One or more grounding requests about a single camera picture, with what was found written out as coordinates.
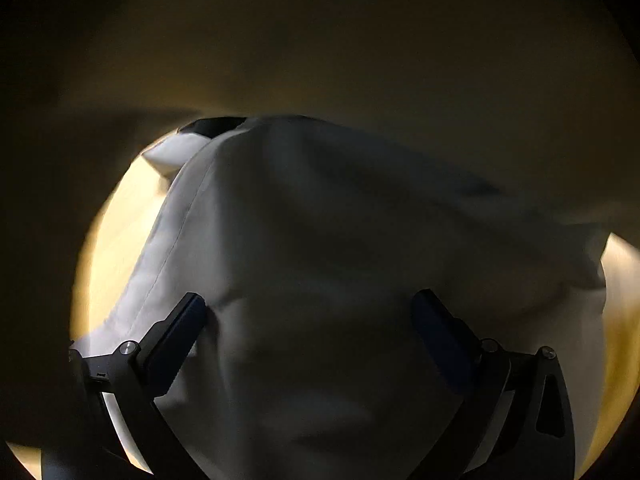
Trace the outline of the grey jacket with black panels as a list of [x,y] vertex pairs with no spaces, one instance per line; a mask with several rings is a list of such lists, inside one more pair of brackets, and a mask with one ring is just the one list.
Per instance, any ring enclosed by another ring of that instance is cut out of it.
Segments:
[[398,479],[459,396],[421,289],[477,335],[558,352],[575,451],[602,398],[606,234],[370,134],[254,119],[203,145],[168,190],[86,356],[142,337],[186,292],[213,321],[160,409],[217,479]]

